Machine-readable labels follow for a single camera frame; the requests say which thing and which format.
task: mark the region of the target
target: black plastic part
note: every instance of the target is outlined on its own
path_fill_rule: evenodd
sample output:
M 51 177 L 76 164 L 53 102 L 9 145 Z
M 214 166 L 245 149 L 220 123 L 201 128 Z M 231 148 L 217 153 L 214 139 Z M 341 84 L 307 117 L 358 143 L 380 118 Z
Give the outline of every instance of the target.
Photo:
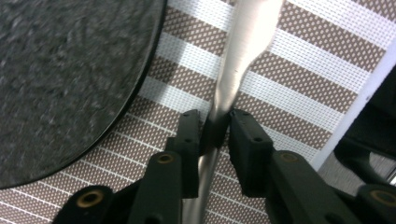
M 265 211 L 270 218 L 271 224 L 293 223 L 293 219 L 288 211 L 288 207 L 280 197 L 279 193 L 274 191 L 270 193 L 271 197 L 265 199 Z
M 343 138 L 334 150 L 334 155 L 346 168 L 355 173 L 366 184 L 388 185 L 370 165 L 370 151 L 352 139 Z
M 248 197 L 264 197 L 269 179 L 265 168 L 274 151 L 273 141 L 262 126 L 247 112 L 231 113 L 230 159 L 242 193 Z
M 165 151 L 175 151 L 182 159 L 183 198 L 198 197 L 199 113 L 190 110 L 178 121 L 177 136 L 168 138 Z
M 104 186 L 81 189 L 67 201 L 53 223 L 104 223 L 113 196 L 112 190 Z
M 396 223 L 396 188 L 365 185 L 358 191 L 356 205 L 364 223 Z
M 127 223 L 180 222 L 181 158 L 176 152 L 160 152 L 148 162 Z
M 113 203 L 108 208 L 104 223 L 124 224 L 129 218 L 141 179 L 114 194 Z
M 269 171 L 293 223 L 361 223 L 297 153 L 274 152 Z

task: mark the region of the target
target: reflective metal shaft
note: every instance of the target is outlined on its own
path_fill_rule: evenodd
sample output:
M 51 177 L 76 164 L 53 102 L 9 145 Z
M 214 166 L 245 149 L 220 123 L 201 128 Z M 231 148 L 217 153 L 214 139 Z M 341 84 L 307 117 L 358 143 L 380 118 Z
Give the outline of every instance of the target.
M 206 118 L 199 160 L 199 197 L 183 205 L 183 223 L 204 223 L 205 207 L 229 112 L 249 65 L 271 44 L 283 0 L 240 0 L 221 61 L 212 108 Z

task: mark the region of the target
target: gray felt disc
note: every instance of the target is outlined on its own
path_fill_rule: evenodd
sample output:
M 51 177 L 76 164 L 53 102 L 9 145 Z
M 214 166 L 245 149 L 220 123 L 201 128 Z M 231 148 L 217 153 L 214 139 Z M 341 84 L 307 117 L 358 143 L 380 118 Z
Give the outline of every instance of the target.
M 0 1 L 0 189 L 59 171 L 128 109 L 161 0 Z

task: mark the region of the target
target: metal tool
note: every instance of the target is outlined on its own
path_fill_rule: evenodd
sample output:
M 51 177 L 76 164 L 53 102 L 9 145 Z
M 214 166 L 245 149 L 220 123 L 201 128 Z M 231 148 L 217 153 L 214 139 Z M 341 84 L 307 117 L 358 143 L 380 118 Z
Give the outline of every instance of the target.
M 183 223 L 204 222 L 205 207 L 219 148 L 230 122 L 242 80 L 250 64 L 271 44 L 283 0 L 243 0 L 235 6 L 233 26 L 221 61 L 211 110 L 207 116 L 200 143 L 199 197 L 185 200 Z

